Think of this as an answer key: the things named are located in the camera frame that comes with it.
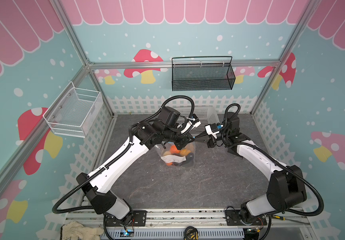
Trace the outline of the orange tangerine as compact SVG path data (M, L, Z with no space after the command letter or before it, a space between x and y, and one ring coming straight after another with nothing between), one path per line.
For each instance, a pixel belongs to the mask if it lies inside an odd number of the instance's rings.
M180 150L178 150L177 147L176 147L175 145L172 145L172 146L170 147L170 152L173 153L173 154L175 154L175 153L179 153Z

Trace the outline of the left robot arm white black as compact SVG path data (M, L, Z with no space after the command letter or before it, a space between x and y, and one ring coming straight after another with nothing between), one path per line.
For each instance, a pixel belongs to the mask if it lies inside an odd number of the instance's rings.
M167 106L176 99L187 100L191 105L182 127L177 123L180 112ZM154 146L172 142L178 149L182 149L192 143L194 137L190 134L190 130L200 124L194 109L195 103L188 96L177 95L168 98L156 113L128 128L128 138L125 143L101 166L89 174L81 173L77 177L78 185L54 204L52 212L63 214L93 209L98 215L111 215L122 225L128 225L133 218L133 210L125 200L119 199L111 191L111 187L127 168ZM90 205L60 209L60 205L78 190L83 191Z

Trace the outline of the yellow food piece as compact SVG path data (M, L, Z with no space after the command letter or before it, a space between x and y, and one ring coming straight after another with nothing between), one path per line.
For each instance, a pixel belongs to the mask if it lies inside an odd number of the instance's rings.
M184 156L187 156L188 154L190 154L191 151L188 150L188 149L182 149L180 150L180 156L184 157Z

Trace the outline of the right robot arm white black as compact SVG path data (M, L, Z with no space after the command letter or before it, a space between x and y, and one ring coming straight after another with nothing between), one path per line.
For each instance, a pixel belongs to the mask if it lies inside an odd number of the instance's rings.
M210 124L195 137L208 148L217 143L223 144L228 152L248 160L268 179L269 185L264 195L241 204L239 216L243 224L249 225L259 217L290 212L305 217L315 217L324 210L324 201L316 188L303 177L302 170L296 165L286 165L274 159L259 148L248 136L240 131L237 113L226 113L221 124ZM301 212L293 207L307 200L310 189L317 198L317 209Z

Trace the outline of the white plastic basket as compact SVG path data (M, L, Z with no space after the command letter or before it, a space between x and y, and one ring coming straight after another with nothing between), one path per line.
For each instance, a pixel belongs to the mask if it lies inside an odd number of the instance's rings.
M177 123L183 125L185 122L184 117L187 117L190 113L191 107L174 107L175 110L180 112L181 116L178 118ZM205 131L205 126L210 124L218 124L221 121L219 120L218 114L214 107L209 106L199 106L195 107L194 114L199 118L201 124L197 128L193 128L190 131L190 134L193 137L201 134Z

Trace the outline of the clear zip top bag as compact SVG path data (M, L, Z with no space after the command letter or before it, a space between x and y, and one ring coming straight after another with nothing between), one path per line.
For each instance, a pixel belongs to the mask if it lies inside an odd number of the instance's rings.
M182 167L182 168L191 168L195 165L196 161L196 145L195 143L189 143L182 149L188 149L191 151L187 156L180 156L180 153L171 153L170 147L175 145L172 142L159 144L154 146L154 149L160 159L167 165L172 167Z

